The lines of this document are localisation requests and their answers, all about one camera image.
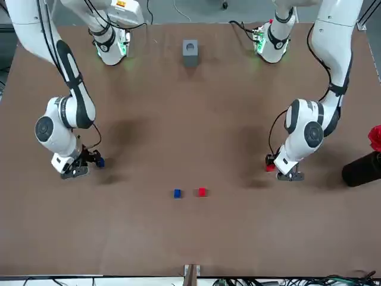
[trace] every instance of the cable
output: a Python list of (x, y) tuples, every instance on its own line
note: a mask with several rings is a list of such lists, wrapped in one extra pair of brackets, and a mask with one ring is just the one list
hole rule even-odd
[(50, 40), (52, 42), (52, 46), (53, 46), (53, 51), (54, 51), (54, 55), (55, 55), (55, 60), (56, 60), (56, 63), (57, 63), (57, 69), (58, 71), (60, 72), (61, 76), (64, 78), (65, 80), (65, 77), (64, 77), (64, 73), (62, 71), (62, 68), (61, 68), (61, 65), (60, 65), (60, 61), (58, 59), (58, 56), (57, 56), (57, 49), (55, 48), (55, 44), (54, 44), (54, 39), (53, 39), (53, 32), (52, 32), (52, 26), (51, 26), (51, 23), (50, 23), (50, 16), (49, 16), (49, 11), (48, 11), (48, 4), (45, 3), (45, 12), (46, 12), (46, 16), (48, 18), (48, 26), (49, 26), (49, 34), (50, 34)]
[(94, 126), (94, 128), (96, 129), (96, 131), (98, 133), (99, 141), (97, 143), (91, 145), (91, 146), (85, 147), (85, 150), (92, 149), (92, 148), (98, 146), (102, 142), (102, 134), (101, 134), (101, 132), (99, 131), (98, 127), (96, 127), (95, 123), (93, 123), (93, 126)]
[(247, 35), (247, 37), (250, 39), (250, 41), (254, 42), (254, 43), (259, 43), (258, 40), (254, 40), (252, 37), (250, 37), (250, 35), (248, 33), (252, 33), (253, 34), (253, 30), (249, 30), (245, 27), (245, 25), (243, 24), (243, 22), (241, 22), (241, 24), (239, 24), (237, 21), (229, 21), (229, 24), (235, 24), (237, 25), (240, 29), (242, 29), (245, 34)]
[(365, 17), (365, 15), (369, 12), (369, 10), (370, 10), (370, 8), (374, 5), (374, 3), (376, 3), (376, 1), (377, 0), (374, 0), (371, 4), (370, 4), (370, 6), (368, 7), (368, 9), (367, 9), (367, 11), (365, 11), (365, 13), (363, 14), (363, 16), (357, 21), (358, 23), (360, 23), (361, 21), (362, 21), (362, 19)]
[(11, 68), (11, 66), (3, 67), (2, 69), (0, 69), (0, 72), (9, 73), (10, 71), (8, 69), (10, 69), (10, 68)]
[(274, 123), (273, 125), (271, 126), (270, 128), (270, 132), (268, 133), (268, 146), (270, 147), (270, 151), (271, 151), (271, 154), (274, 156), (274, 151), (273, 151), (273, 147), (271, 146), (271, 134), (273, 133), (273, 128), (275, 126), (275, 123), (278, 121), (278, 119), (287, 112), (287, 109), (286, 110), (283, 110), (274, 120)]
[(4, 10), (4, 12), (6, 12), (6, 14), (8, 15), (8, 17), (10, 18), (11, 16), (10, 16), (10, 14), (9, 14), (9, 12), (8, 12), (8, 9), (6, 9), (2, 3), (0, 3), (0, 6), (1, 6), (1, 8)]
[(307, 39), (306, 39), (307, 47), (308, 47), (308, 50), (310, 51), (310, 53), (312, 53), (312, 55), (314, 56), (314, 58), (324, 67), (324, 69), (326, 70), (326, 72), (328, 74), (329, 82), (331, 82), (331, 74), (329, 72), (329, 67), (321, 59), (319, 59), (316, 56), (316, 54), (314, 53), (314, 51), (311, 49), (311, 46), (310, 46), (309, 38), (310, 38), (310, 34), (311, 34), (314, 26), (315, 26), (315, 23), (311, 26), (310, 30), (308, 31)]
[(34, 279), (34, 278), (33, 278), (33, 277), (28, 277), (28, 278), (26, 278), (25, 281), (24, 281), (23, 286), (26, 286), (26, 284), (28, 283), (28, 281), (29, 281), (29, 280), (32, 280), (32, 279)]
[(151, 15), (151, 25), (152, 25), (153, 22), (154, 22), (154, 15), (151, 12), (151, 10), (149, 9), (149, 5), (148, 4), (149, 4), (149, 0), (147, 0), (147, 10), (148, 10), (149, 14)]
[(84, 0), (85, 2), (88, 1), (90, 6), (93, 8), (93, 10), (97, 13), (97, 15), (99, 16), (99, 18), (101, 18), (103, 21), (105, 21), (107, 24), (109, 24), (110, 26), (112, 27), (115, 27), (115, 28), (118, 28), (118, 29), (124, 29), (124, 30), (133, 30), (133, 29), (136, 29), (136, 28), (139, 28), (143, 25), (146, 25), (147, 26), (147, 23), (142, 23), (140, 25), (137, 25), (137, 26), (134, 26), (134, 27), (129, 27), (129, 28), (123, 28), (123, 27), (120, 27), (119, 25), (115, 25), (115, 24), (112, 24), (111, 22), (109, 21), (106, 21), (102, 15), (100, 15), (100, 13), (98, 12), (98, 10), (94, 7), (93, 3), (91, 3), (90, 0)]
[(364, 24), (366, 22), (368, 22), (369, 18), (373, 15), (374, 12), (376, 12), (376, 10), (378, 9), (378, 7), (380, 6), (381, 2), (379, 2), (376, 7), (374, 8), (374, 10), (369, 14), (369, 16), (364, 20)]
[(184, 13), (182, 13), (179, 9), (177, 9), (177, 7), (176, 7), (176, 0), (173, 0), (173, 6), (174, 6), (174, 9), (175, 9), (179, 14), (181, 14), (182, 16), (188, 18), (188, 20), (189, 20), (190, 22), (192, 21), (191, 18), (189, 18), (189, 17), (188, 17), (187, 15), (185, 15)]
[(45, 27), (43, 26), (43, 21), (42, 21), (42, 13), (41, 13), (41, 7), (40, 7), (40, 2), (39, 0), (36, 0), (36, 3), (37, 3), (37, 9), (38, 9), (38, 16), (40, 17), (40, 24), (41, 24), (41, 30), (42, 30), (42, 34), (43, 34), (43, 38), (45, 40), (45, 43), (46, 43), (46, 47), (48, 48), (48, 51), (49, 51), (49, 54), (50, 56), (52, 57), (52, 61), (55, 65), (55, 67), (57, 68), (57, 70), (60, 72), (61, 74), (61, 71), (60, 71), (60, 68), (58, 67), (57, 63), (55, 62), (54, 60), (54, 57), (53, 57), (53, 53), (50, 49), (50, 46), (49, 46), (49, 42), (48, 42), (48, 38), (46, 37), (46, 31), (45, 31)]
[(66, 284), (65, 283), (60, 283), (58, 282), (55, 278), (52, 278), (53, 282), (56, 283), (57, 285), (59, 286), (65, 286)]

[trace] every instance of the black cylinder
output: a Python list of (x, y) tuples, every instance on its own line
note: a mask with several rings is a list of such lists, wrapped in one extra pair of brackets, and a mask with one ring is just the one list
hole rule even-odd
[(342, 171), (342, 177), (348, 186), (360, 186), (380, 179), (380, 153), (372, 152), (350, 164), (345, 165)]

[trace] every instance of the table surface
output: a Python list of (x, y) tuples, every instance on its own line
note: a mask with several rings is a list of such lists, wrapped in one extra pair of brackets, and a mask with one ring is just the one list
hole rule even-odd
[[(66, 27), (96, 109), (107, 167), (62, 181), (34, 135), (51, 97), (68, 90), (53, 65), (21, 46), (0, 105), (0, 275), (325, 276), (381, 273), (381, 183), (346, 188), (341, 168), (371, 151), (380, 86), (365, 33), (342, 119), (300, 168), (303, 182), (264, 171), (268, 130), (295, 98), (317, 99), (327, 76), (297, 24), (276, 65), (228, 24), (134, 31), (130, 58), (107, 67), (85, 27)], [(182, 40), (200, 61), (182, 65)], [(286, 132), (279, 122), (277, 148)], [(94, 129), (78, 130), (85, 144)], [(196, 189), (209, 189), (198, 198)], [(183, 198), (173, 199), (181, 188)]]

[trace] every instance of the gray block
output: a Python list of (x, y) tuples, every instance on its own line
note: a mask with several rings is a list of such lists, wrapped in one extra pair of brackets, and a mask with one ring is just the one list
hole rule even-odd
[(183, 40), (183, 59), (185, 67), (196, 67), (198, 64), (198, 41)]

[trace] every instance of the red flower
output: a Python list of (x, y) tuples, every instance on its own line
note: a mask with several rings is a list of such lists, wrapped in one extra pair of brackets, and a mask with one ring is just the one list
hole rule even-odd
[(373, 127), (368, 134), (370, 146), (377, 152), (381, 152), (381, 125)]

